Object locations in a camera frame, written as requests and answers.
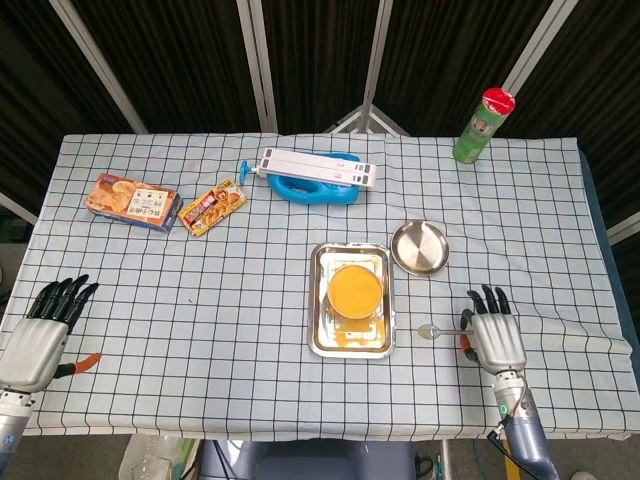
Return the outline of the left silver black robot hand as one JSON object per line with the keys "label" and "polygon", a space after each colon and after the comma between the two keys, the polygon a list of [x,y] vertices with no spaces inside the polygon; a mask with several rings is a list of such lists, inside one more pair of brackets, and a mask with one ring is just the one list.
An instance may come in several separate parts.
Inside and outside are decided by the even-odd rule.
{"label": "left silver black robot hand", "polygon": [[61,361],[69,336],[99,287],[88,279],[83,274],[54,281],[38,293],[1,355],[3,390],[34,394],[52,380],[83,373],[100,361],[100,352],[73,363]]}

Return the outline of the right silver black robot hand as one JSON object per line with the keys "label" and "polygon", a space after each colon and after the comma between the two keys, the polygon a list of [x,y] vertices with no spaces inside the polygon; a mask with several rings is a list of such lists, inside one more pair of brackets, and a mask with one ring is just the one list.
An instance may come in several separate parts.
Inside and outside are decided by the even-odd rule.
{"label": "right silver black robot hand", "polygon": [[464,355],[491,375],[513,371],[522,373],[526,353],[519,324],[500,287],[482,284],[483,295],[468,290],[472,309],[460,317],[460,347]]}

